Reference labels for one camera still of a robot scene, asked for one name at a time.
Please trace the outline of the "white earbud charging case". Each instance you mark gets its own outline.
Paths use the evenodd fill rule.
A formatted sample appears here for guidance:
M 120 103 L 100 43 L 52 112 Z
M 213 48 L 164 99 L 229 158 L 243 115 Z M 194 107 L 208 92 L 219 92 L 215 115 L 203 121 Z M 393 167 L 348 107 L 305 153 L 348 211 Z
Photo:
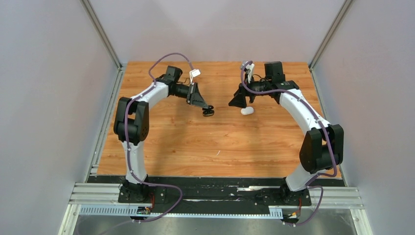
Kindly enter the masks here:
M 253 107 L 242 108 L 240 110 L 240 113 L 244 116 L 251 115 L 254 113 L 254 108 Z

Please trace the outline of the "black earbud charging case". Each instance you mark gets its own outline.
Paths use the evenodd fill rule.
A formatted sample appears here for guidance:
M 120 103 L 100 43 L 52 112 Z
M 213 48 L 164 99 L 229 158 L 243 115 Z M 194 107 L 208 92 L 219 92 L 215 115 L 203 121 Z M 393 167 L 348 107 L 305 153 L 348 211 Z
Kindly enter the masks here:
M 211 117 L 214 115 L 215 111 L 214 111 L 214 107 L 212 105 L 208 105 L 207 108 L 202 108 L 202 115 L 204 117 Z

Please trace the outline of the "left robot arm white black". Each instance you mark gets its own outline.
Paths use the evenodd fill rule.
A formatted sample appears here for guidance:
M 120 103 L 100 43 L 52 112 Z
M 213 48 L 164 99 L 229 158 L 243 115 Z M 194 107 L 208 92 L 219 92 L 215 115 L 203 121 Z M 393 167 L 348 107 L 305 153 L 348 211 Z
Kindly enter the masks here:
M 179 82 L 182 74 L 180 68 L 168 66 L 165 74 L 156 78 L 143 92 L 130 98 L 122 97 L 118 101 L 114 133 L 122 143 L 127 165 L 121 193 L 131 194 L 138 202 L 145 202 L 150 196 L 144 163 L 144 141 L 149 134 L 151 108 L 172 95 L 184 98 L 188 105 L 200 107 L 205 117 L 214 114 L 213 106 L 205 102 L 196 82 L 190 82 L 189 85 Z

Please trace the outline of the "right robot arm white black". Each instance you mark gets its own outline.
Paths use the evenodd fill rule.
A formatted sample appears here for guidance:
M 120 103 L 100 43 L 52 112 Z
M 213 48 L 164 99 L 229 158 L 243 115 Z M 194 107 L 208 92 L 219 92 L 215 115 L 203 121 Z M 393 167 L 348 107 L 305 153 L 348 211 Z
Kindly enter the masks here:
M 285 204 L 299 198 L 299 191 L 306 189 L 317 177 L 335 177 L 337 166 L 343 162 L 344 130 L 339 124 L 331 124 L 306 100 L 299 86 L 286 80 L 280 61 L 264 64 L 265 77 L 254 79 L 253 61 L 245 61 L 241 67 L 241 82 L 229 106 L 241 109 L 241 114 L 254 113 L 257 96 L 269 96 L 282 106 L 294 119 L 304 134 L 299 152 L 300 164 L 285 178 L 285 187 L 279 197 Z

